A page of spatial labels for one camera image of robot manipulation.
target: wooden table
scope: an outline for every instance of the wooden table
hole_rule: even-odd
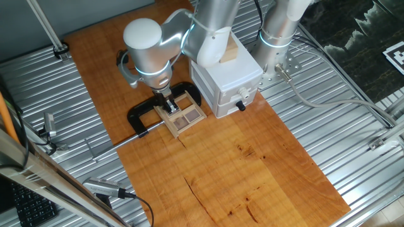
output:
[[[152,96],[129,87],[115,65],[125,26],[148,17],[163,23],[187,0],[156,0],[71,34],[66,41],[114,144],[134,134],[128,110]],[[172,84],[190,81],[188,61]],[[328,226],[350,209],[266,100],[246,111],[208,118],[174,139],[165,126],[118,150],[136,193],[150,203],[155,226]],[[152,111],[145,125],[160,119]]]

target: black knob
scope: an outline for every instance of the black knob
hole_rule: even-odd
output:
[[[235,106],[238,107],[240,111],[246,110],[246,106],[242,103],[242,101],[238,101]]]

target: keyboard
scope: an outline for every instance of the keyboard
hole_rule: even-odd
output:
[[[45,197],[14,182],[11,189],[22,227],[39,226],[57,216],[55,204]]]

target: crack in wood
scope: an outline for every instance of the crack in wood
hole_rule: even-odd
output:
[[[250,156],[250,155],[253,154],[254,152],[255,152],[255,151],[253,151],[253,152],[247,154],[246,157]]]
[[[248,207],[248,205],[247,205],[246,208],[247,208],[247,212],[248,212],[248,214],[251,216],[252,220],[254,220],[255,222],[258,223],[257,219],[255,219],[254,215],[253,215],[252,212],[250,211],[250,207]]]
[[[178,141],[182,144],[182,146],[183,146],[185,149],[187,149],[187,147],[185,147],[184,143],[179,139],[179,137],[178,137]]]
[[[201,201],[198,199],[198,197],[195,195],[194,191],[192,190],[190,184],[188,183],[187,179],[185,179],[185,177],[184,177],[184,180],[185,180],[185,182],[187,183],[187,185],[188,185],[189,189],[191,190],[192,194],[195,196],[196,200],[199,202],[199,204],[201,204],[201,206],[203,207],[203,209],[205,210],[205,212],[208,214],[208,216],[210,217],[210,219],[213,221],[213,223],[216,224],[216,221],[213,219],[212,216],[210,216],[210,214],[209,214],[208,210],[206,209],[206,207],[202,204],[202,202],[201,202]]]

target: ribbed metal surface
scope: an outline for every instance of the ribbed metal surface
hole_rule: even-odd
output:
[[[292,45],[319,54],[300,42]],[[292,78],[303,97],[315,103],[357,98],[326,60],[293,47],[290,51],[302,66]],[[378,151],[368,147],[387,129],[366,107],[308,107],[283,80],[261,94],[352,209],[404,177],[403,148],[398,142]]]
[[[0,74],[23,109],[23,118],[33,128],[43,128],[44,112],[54,113],[57,136],[52,138],[52,142],[66,143],[69,151],[55,153],[52,157],[65,170],[80,182],[88,177],[100,177],[121,182],[133,191],[116,153],[98,163],[92,161],[84,138],[96,154],[110,148],[112,143],[72,59],[61,62],[49,47],[1,64]],[[138,200],[112,199],[111,204],[125,221],[133,221],[137,226],[150,226]],[[79,216],[58,208],[58,217],[43,226],[91,225]],[[0,215],[0,226],[19,225],[16,209]]]
[[[196,0],[190,0],[195,6]],[[259,5],[263,12],[263,17],[268,10],[268,7],[274,4],[274,0],[259,0]],[[242,44],[248,44],[256,40],[261,20],[258,16],[257,7],[254,0],[243,0],[241,2],[239,12],[235,17],[233,29],[235,36]]]

